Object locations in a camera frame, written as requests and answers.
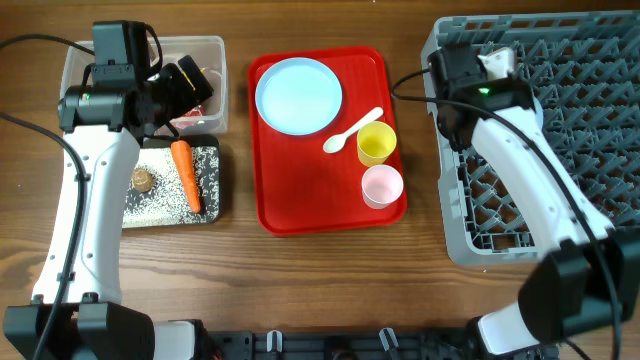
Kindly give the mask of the red snack wrapper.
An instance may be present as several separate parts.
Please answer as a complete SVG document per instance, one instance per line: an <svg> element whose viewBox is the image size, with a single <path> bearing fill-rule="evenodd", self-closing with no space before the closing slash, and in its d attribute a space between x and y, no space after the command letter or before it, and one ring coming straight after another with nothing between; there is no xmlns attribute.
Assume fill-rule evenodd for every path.
<svg viewBox="0 0 640 360"><path fill-rule="evenodd" d="M185 129L187 127L194 126L202 116L203 107L198 105L181 117L173 119L171 124L178 129Z"/></svg>

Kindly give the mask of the orange carrot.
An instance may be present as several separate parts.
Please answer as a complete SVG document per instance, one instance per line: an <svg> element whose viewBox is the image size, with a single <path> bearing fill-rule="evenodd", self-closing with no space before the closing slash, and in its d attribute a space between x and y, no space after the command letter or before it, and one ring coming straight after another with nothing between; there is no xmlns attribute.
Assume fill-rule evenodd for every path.
<svg viewBox="0 0 640 360"><path fill-rule="evenodd" d="M170 149L190 209L193 213L200 213L201 201L194 170L192 149L184 140L173 142Z"/></svg>

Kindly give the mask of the brown food lump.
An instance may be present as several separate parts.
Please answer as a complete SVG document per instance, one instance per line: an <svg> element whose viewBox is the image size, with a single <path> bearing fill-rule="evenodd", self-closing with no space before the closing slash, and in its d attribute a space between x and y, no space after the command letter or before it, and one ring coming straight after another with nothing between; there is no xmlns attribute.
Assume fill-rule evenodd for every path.
<svg viewBox="0 0 640 360"><path fill-rule="evenodd" d="M146 193L153 188L155 182L150 172L143 168L136 168L131 177L131 184L135 190Z"/></svg>

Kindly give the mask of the light blue plate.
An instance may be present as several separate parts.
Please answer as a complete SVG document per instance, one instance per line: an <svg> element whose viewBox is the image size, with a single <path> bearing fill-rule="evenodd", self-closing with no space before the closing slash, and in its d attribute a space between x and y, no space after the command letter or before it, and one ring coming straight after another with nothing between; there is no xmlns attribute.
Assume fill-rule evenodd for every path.
<svg viewBox="0 0 640 360"><path fill-rule="evenodd" d="M324 63L305 57L270 66L258 81L254 100L269 127L292 136L323 130L338 115L342 101L337 75Z"/></svg>

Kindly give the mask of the white plastic spoon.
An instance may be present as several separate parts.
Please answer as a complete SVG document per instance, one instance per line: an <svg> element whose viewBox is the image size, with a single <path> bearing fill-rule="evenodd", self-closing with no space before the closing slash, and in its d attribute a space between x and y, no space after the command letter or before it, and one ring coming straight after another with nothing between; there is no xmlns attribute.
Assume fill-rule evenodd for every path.
<svg viewBox="0 0 640 360"><path fill-rule="evenodd" d="M357 122L355 122L349 129L343 133L331 136L323 144L323 151L328 154L334 154L339 152L346 144L347 139L363 128L365 125L379 119L384 114L382 107L374 107Z"/></svg>

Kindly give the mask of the yellow plastic cup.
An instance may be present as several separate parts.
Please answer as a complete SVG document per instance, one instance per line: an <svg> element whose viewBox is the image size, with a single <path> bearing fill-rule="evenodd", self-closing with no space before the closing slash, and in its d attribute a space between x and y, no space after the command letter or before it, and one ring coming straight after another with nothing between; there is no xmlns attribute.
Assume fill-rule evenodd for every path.
<svg viewBox="0 0 640 360"><path fill-rule="evenodd" d="M367 167L383 164L397 145L395 130L385 122L373 121L357 132L359 161Z"/></svg>

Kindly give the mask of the pink plastic cup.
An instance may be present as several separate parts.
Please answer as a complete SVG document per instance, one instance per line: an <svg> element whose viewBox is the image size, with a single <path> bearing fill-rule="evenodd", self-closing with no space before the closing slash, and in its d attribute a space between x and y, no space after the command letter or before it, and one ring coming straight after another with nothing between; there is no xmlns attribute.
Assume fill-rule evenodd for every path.
<svg viewBox="0 0 640 360"><path fill-rule="evenodd" d="M367 169L361 179L362 196L372 209L383 209L397 201L404 191L402 175L389 165Z"/></svg>

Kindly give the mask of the blue bowl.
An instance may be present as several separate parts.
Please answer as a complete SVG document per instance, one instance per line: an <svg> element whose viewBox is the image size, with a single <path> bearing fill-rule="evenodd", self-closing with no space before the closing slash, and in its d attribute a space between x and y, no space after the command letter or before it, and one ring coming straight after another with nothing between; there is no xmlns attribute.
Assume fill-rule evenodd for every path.
<svg viewBox="0 0 640 360"><path fill-rule="evenodd" d="M542 129L544 125L544 113L541 103L536 97L533 97L533 105L536 125L539 129Z"/></svg>

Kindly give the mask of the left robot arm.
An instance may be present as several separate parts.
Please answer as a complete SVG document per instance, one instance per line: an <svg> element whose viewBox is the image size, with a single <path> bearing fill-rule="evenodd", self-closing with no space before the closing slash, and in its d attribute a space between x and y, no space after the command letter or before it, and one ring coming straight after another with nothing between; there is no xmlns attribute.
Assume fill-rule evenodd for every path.
<svg viewBox="0 0 640 360"><path fill-rule="evenodd" d="M27 359L208 359L198 320L154 322L121 303L125 197L145 137L208 99L190 57L152 77L146 63L89 65L59 105L66 170L56 225L29 304L6 310L6 338Z"/></svg>

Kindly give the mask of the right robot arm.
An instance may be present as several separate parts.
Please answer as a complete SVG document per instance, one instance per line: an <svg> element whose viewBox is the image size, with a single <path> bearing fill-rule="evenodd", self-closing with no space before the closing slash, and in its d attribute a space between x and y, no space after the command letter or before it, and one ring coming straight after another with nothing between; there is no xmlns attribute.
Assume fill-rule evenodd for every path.
<svg viewBox="0 0 640 360"><path fill-rule="evenodd" d="M471 77L439 86L437 99L439 130L494 169L540 258L513 304L477 320L483 350L512 355L610 325L619 357L639 294L638 236L616 231L572 180L541 133L527 83Z"/></svg>

